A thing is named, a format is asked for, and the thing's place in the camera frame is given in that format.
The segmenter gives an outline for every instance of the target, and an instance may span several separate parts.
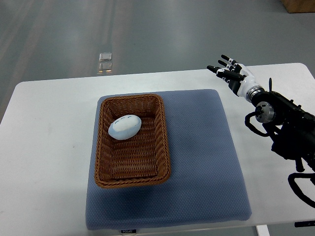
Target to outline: concrete floor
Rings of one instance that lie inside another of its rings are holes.
[[[0,0],[0,120],[22,81],[204,69],[221,54],[245,65],[300,62],[315,76],[314,42],[315,13],[288,14],[280,0]],[[102,52],[112,52],[111,72],[98,71]]]

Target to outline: robotic arm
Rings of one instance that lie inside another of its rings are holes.
[[[237,61],[222,55],[219,63],[225,68],[208,65],[207,69],[216,73],[228,83],[229,88],[239,97],[244,97],[255,106],[255,111],[245,117],[245,125],[255,134],[270,137],[274,142],[271,151],[284,159],[295,160],[296,171],[305,169],[302,158],[315,172],[315,116],[303,111],[301,105],[295,105],[281,94],[272,91],[272,80],[269,79],[269,91],[256,83],[254,75]],[[251,124],[251,118],[262,123],[266,133],[262,133]],[[300,190],[296,178],[309,178],[315,185],[315,173],[293,173],[288,177],[294,193],[305,203],[315,208],[315,202]]]

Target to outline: blue cushion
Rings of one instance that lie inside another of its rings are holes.
[[[95,184],[100,98],[87,191],[89,230],[157,228],[247,220],[252,214],[224,109],[212,89],[154,92],[164,100],[171,177],[163,184]]]

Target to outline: wicker basket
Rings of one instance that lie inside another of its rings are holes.
[[[124,115],[141,118],[139,132],[127,140],[109,136],[110,124]],[[99,112],[96,144],[96,184],[122,188],[165,182],[171,173],[164,104],[157,94],[105,99]]]

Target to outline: cardboard box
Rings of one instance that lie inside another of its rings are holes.
[[[315,12],[315,0],[281,0],[288,13]]]

